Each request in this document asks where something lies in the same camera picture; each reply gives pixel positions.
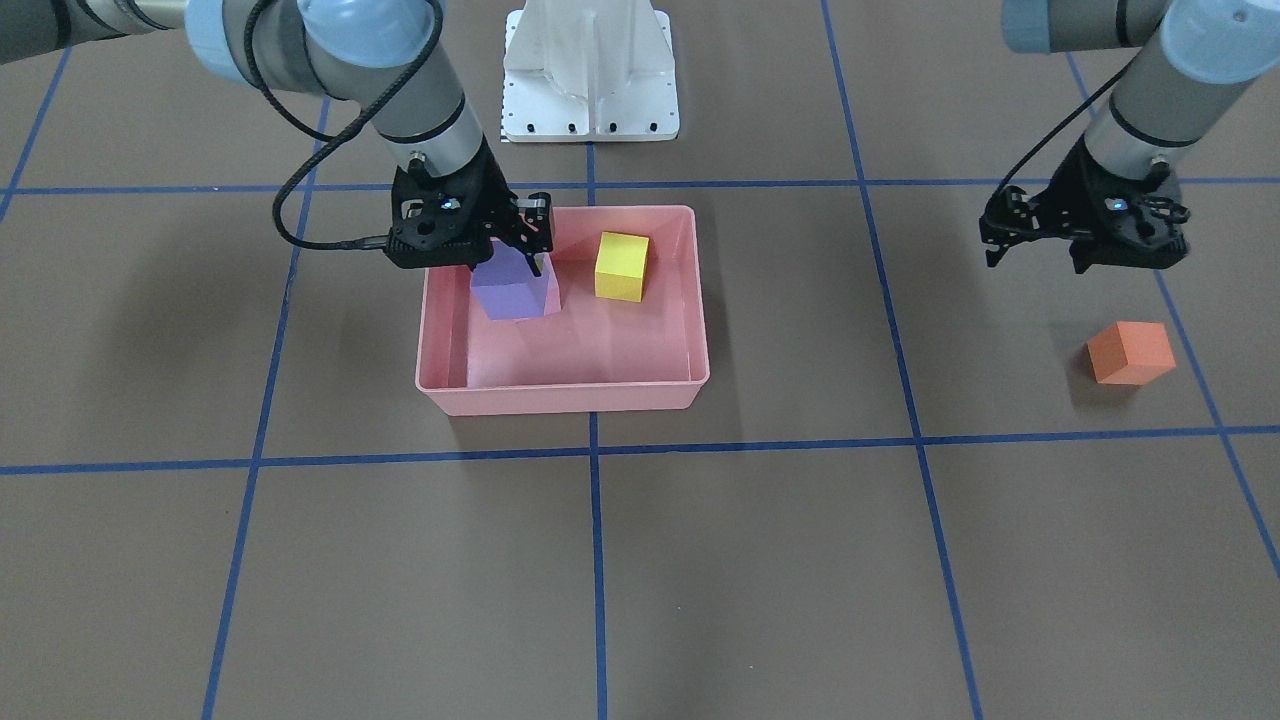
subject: blue grid line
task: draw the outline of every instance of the blue grid line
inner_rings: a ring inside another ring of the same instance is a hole
[[[1280,425],[1226,425],[1222,430],[1229,436],[1270,436],[1280,433]]]
[[[973,436],[922,436],[919,442],[933,445],[1019,445],[1034,442],[1089,442],[1115,439],[1158,439],[1172,437],[1274,436],[1280,425],[1226,425],[1204,428],[1151,428],[1132,430],[1068,430],[1056,433],[1002,433]],[[791,450],[858,450],[870,447],[911,447],[914,437],[846,438],[846,439],[792,439],[759,442],[691,442],[668,445],[613,445],[600,446],[600,456],[663,455],[668,452],[772,452]],[[471,462],[484,460],[527,460],[539,457],[588,457],[590,447],[535,447],[526,450],[458,450],[439,452],[390,452],[372,455],[302,455],[262,457],[259,468],[316,468],[326,465],[381,465],[408,462]],[[125,462],[79,462],[50,465],[0,465],[5,475],[64,475],[77,473],[146,473],[163,470],[216,470],[247,469],[253,464],[248,457],[212,460],[151,460]]]
[[[27,142],[22,146],[22,154],[18,155],[18,164],[13,168],[13,174],[9,176],[8,192],[4,197],[0,197],[0,222],[4,222],[4,217],[9,213],[9,202],[13,201],[14,190],[22,181],[22,173],[27,169],[27,160],[31,159],[31,151],[36,147],[36,137],[40,135],[40,127],[45,124],[45,115],[49,113],[49,106],[54,104],[54,94],[58,92],[58,83],[63,81],[63,70],[67,69],[67,63],[72,58],[72,49],[68,47],[63,50],[63,56],[58,60],[58,67],[54,69],[54,77],[49,79],[49,90],[45,91],[45,99],[40,102],[40,109],[36,110],[36,118],[31,122],[31,131],[27,133]]]
[[[595,143],[586,143],[586,204],[595,205]]]
[[[1080,73],[1080,67],[1075,64],[1075,55],[1071,53],[1064,53],[1064,55],[1066,55],[1066,67],[1071,69],[1071,78],[1075,79],[1075,88],[1080,92],[1080,100],[1088,100],[1089,95],[1093,94],[1089,92],[1089,88],[1084,85],[1084,74]],[[1107,101],[1105,96],[1100,97],[1100,100],[1102,102]],[[1097,117],[1097,114],[1098,111],[1093,109],[1093,105],[1089,105],[1089,117],[1093,118]]]
[[[591,575],[595,582],[595,716],[609,716],[609,674],[604,615],[604,512],[600,501],[600,416],[588,416],[591,457]]]
[[[0,465],[5,475],[70,475],[77,473],[154,473],[156,470],[246,469],[247,457],[220,460],[151,460],[140,462],[61,462],[56,465]]]
[[[1204,404],[1208,406],[1208,413],[1213,418],[1213,427],[1217,429],[1219,439],[1222,442],[1222,450],[1226,451],[1226,459],[1231,464],[1231,471],[1235,473],[1235,482],[1240,486],[1240,493],[1244,496],[1244,503],[1249,509],[1249,515],[1253,516],[1253,524],[1258,530],[1258,537],[1262,539],[1262,546],[1267,551],[1267,556],[1271,559],[1271,568],[1276,573],[1276,578],[1280,579],[1280,553],[1276,552],[1276,544],[1271,539],[1271,532],[1267,529],[1267,523],[1262,518],[1262,511],[1258,509],[1258,501],[1253,496],[1253,489],[1249,487],[1249,479],[1244,475],[1244,469],[1240,466],[1240,460],[1235,455],[1235,446],[1231,445],[1231,437],[1226,432],[1222,424],[1222,416],[1217,411],[1217,404],[1213,401],[1213,393],[1208,389],[1208,382],[1204,379],[1204,372],[1201,368],[1199,360],[1196,357],[1196,350],[1192,347],[1190,336],[1187,334],[1187,328],[1183,325],[1183,318],[1178,313],[1178,305],[1174,302],[1174,296],[1169,292],[1169,284],[1165,283],[1165,274],[1160,270],[1153,270],[1156,275],[1156,284],[1160,286],[1160,293],[1165,299],[1165,305],[1169,307],[1169,315],[1174,322],[1174,328],[1178,331],[1178,337],[1183,343],[1183,350],[1187,352],[1187,361],[1190,363],[1192,372],[1196,374],[1196,382],[1199,384],[1201,393],[1204,396]]]
[[[465,462],[476,460],[530,460],[538,457],[585,457],[586,447],[545,447],[530,450],[460,450],[440,452],[390,452],[384,455],[314,455],[264,457],[262,468],[317,468],[324,465],[389,465],[404,462]]]
[[[668,452],[769,452],[780,450],[847,450],[860,447],[910,447],[915,438],[794,439],[764,442],[687,442],[669,445],[611,445],[600,455],[663,455]]]
[[[1048,184],[1048,178],[1014,178],[1023,186]],[[1280,184],[1280,177],[1183,177],[1181,184]],[[607,181],[513,182],[512,190],[690,190],[690,188],[771,188],[771,187],[995,187],[1000,178],[868,178],[858,179],[753,179],[753,181]],[[102,186],[102,187],[17,187],[0,188],[0,196],[19,195],[198,195],[232,192],[275,192],[274,184],[178,184],[178,186]],[[316,184],[312,192],[387,192],[387,183]]]
[[[605,181],[595,183],[608,190],[681,190],[731,187],[856,187],[856,179],[700,179],[700,181]]]
[[[324,132],[329,120],[329,99],[320,104],[320,119],[316,129]],[[312,143],[312,152],[320,150],[320,141]],[[307,217],[311,213],[311,195],[316,183],[317,168],[312,168],[307,182],[302,186],[302,206],[298,210],[297,237],[306,237]],[[218,635],[214,641],[214,655],[209,664],[209,683],[205,687],[205,701],[201,720],[212,720],[214,705],[218,701],[218,683],[221,679],[223,659],[227,653],[227,638],[230,633],[232,611],[236,607],[236,589],[239,584],[241,564],[244,559],[244,542],[248,537],[248,523],[253,511],[253,496],[257,491],[257,474],[261,468],[262,447],[266,445],[266,428],[271,416],[271,401],[275,397],[275,380],[280,369],[280,355],[284,350],[284,333],[289,323],[289,301],[293,282],[298,275],[298,256],[301,249],[294,247],[289,255],[289,270],[284,277],[284,291],[280,293],[280,314],[275,323],[275,342],[271,346],[271,361],[266,372],[266,387],[262,389],[262,407],[257,419],[257,432],[253,438],[253,456],[250,459],[248,478],[244,480],[244,497],[241,501],[239,523],[236,527],[236,544],[232,548],[230,568],[227,571],[227,591],[223,594],[223,610],[218,619]]]
[[[936,436],[924,437],[924,445],[998,445],[1029,442],[1079,442],[1091,439],[1132,439],[1166,437],[1213,437],[1217,428],[1153,428],[1137,430],[1078,430],[1061,433],[1005,433],[979,436]]]
[[[884,315],[888,320],[890,337],[893,341],[893,354],[897,357],[897,370],[902,383],[902,397],[906,401],[908,418],[911,421],[911,438],[915,445],[915,456],[920,466],[920,480],[924,484],[924,498],[929,507],[929,519],[933,524],[933,541],[937,546],[938,564],[942,570],[942,580],[947,591],[947,605],[951,609],[951,624],[955,628],[956,646],[960,651],[960,662],[964,667],[965,685],[969,691],[969,706],[974,720],[983,720],[982,700],[978,696],[978,682],[973,670],[973,660],[969,655],[969,641],[964,629],[964,615],[960,610],[960,597],[956,592],[955,578],[951,573],[951,557],[947,551],[946,534],[942,528],[942,516],[938,511],[937,497],[933,492],[933,477],[929,471],[929,460],[925,446],[922,442],[920,418],[915,407],[915,396],[911,392],[911,378],[906,368],[906,355],[902,350],[902,338],[899,332],[897,315],[893,311],[893,297],[890,292],[888,273],[884,269],[884,256],[881,251],[879,232],[876,228],[876,214],[872,209],[870,192],[867,187],[867,174],[863,170],[861,150],[858,145],[858,132],[854,127],[854,113],[849,104],[849,90],[845,85],[845,73],[840,61],[840,49],[836,45],[836,29],[831,22],[831,6],[828,0],[822,0],[822,17],[827,29],[827,44],[831,49],[831,63],[836,72],[836,86],[840,91],[840,104],[845,113],[845,128],[849,133],[849,149],[854,155],[854,170],[858,173],[859,192],[863,200],[863,213],[867,217],[867,231],[870,236],[872,252],[876,258],[876,274],[879,278],[884,300]]]

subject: purple cube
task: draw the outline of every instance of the purple cube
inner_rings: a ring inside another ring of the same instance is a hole
[[[549,299],[552,291],[559,295],[550,258],[539,255],[538,260],[541,277],[534,277],[521,251],[503,242],[493,243],[493,258],[471,273],[471,295],[490,320],[541,318],[559,310],[559,297]]]

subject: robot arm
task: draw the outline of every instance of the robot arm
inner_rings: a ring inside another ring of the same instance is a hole
[[[1076,273],[1187,256],[1174,165],[1280,61],[1280,0],[1006,0],[1005,38],[1024,53],[1143,47],[1048,188],[1029,197],[1006,178],[991,197],[987,264],[1042,237],[1071,241]]]
[[[381,250],[401,268],[471,265],[492,240],[552,250],[550,197],[507,186],[449,59],[436,47],[438,0],[18,0],[0,4],[0,63],[90,40],[186,27],[215,74],[271,90],[353,100],[361,115],[294,173],[273,211],[285,240],[316,250]],[[358,241],[301,241],[280,222],[293,186],[364,124],[397,163],[392,224]]]

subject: yellow cube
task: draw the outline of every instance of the yellow cube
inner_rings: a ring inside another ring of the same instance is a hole
[[[595,256],[595,296],[640,302],[649,238],[607,232]]]

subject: orange cube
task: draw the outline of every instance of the orange cube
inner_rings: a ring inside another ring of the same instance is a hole
[[[1093,377],[1103,384],[1144,386],[1172,370],[1164,323],[1119,322],[1089,341]]]

